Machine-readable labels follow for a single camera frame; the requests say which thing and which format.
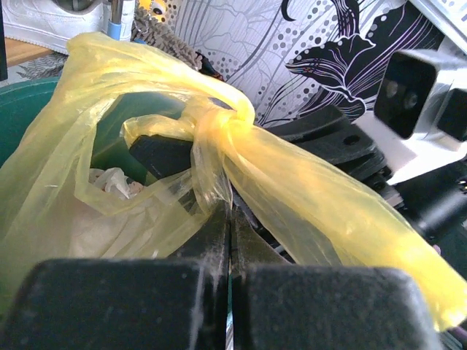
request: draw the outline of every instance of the translucent yellow bag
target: translucent yellow bag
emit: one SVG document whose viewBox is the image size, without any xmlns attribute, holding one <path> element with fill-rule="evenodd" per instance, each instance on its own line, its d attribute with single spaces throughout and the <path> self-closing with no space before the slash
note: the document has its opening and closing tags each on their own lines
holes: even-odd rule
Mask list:
<svg viewBox="0 0 467 350">
<path fill-rule="evenodd" d="M 337 168 L 255 127 L 253 107 L 238 90 L 156 49 L 101 34 L 78 36 L 69 52 L 52 101 L 0 170 L 2 297 L 44 258 L 170 254 L 218 201 L 231 202 L 230 181 L 297 263 L 400 268 L 420 286 L 436 329 L 466 317 L 467 283 L 403 217 Z M 138 91 L 163 93 L 185 108 L 179 120 L 126 121 L 127 144 L 154 134 L 193 140 L 192 168 L 116 201 L 88 184 L 96 124 L 119 95 Z M 196 203 L 180 203 L 191 188 Z M 89 233 L 74 237 L 77 206 L 94 213 Z M 92 231 L 102 222 L 115 231 Z"/>
</svg>

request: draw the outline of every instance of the wooden floor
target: wooden floor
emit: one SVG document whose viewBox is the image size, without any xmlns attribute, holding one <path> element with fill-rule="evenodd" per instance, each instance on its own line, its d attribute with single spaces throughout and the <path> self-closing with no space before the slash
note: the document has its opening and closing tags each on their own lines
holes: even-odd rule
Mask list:
<svg viewBox="0 0 467 350">
<path fill-rule="evenodd" d="M 52 53 L 51 50 L 28 44 L 27 42 L 19 42 L 18 40 L 5 39 L 7 49 L 7 66 L 16 66 L 26 61 L 33 60 Z"/>
</svg>

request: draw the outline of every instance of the plastic bag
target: plastic bag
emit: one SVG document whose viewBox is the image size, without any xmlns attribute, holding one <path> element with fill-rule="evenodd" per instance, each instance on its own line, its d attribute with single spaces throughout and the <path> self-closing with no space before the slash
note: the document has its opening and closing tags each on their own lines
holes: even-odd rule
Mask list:
<svg viewBox="0 0 467 350">
<path fill-rule="evenodd" d="M 231 202 L 230 180 L 297 263 L 400 268 L 420 286 L 436 329 L 466 316 L 467 283 L 403 217 L 324 160 L 255 127 L 254 109 L 238 90 L 156 49 L 101 34 L 78 36 L 69 52 L 52 101 L 0 170 L 0 194 L 8 206 L 0 226 L 2 294 L 4 283 L 17 282 L 15 272 L 23 276 L 38 257 L 69 255 L 76 202 L 95 209 L 90 225 L 119 220 L 132 226 L 116 234 L 115 241 L 125 236 L 124 244 L 115 244 L 115 237 L 88 235 L 90 247 L 112 247 L 93 255 L 150 257 L 160 249 L 157 256 L 163 257 L 197 231 L 218 201 Z M 120 94 L 136 91 L 186 103 L 179 120 L 149 115 L 125 122 L 127 144 L 142 134 L 193 140 L 192 168 L 157 181 L 135 198 L 112 201 L 111 194 L 87 182 L 96 123 Z M 25 179 L 24 187 L 15 184 L 18 179 Z M 13 195 L 11 189 L 17 188 Z M 178 200 L 191 188 L 196 202 L 183 208 Z M 60 211 L 59 227 L 52 221 L 54 210 Z"/>
</svg>

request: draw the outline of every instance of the metal rod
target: metal rod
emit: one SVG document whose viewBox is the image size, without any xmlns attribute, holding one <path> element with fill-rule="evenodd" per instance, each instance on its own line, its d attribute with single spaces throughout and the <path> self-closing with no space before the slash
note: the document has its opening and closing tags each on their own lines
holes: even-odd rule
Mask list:
<svg viewBox="0 0 467 350">
<path fill-rule="evenodd" d="M 123 0 L 112 0 L 110 21 L 114 24 L 122 23 Z"/>
</svg>

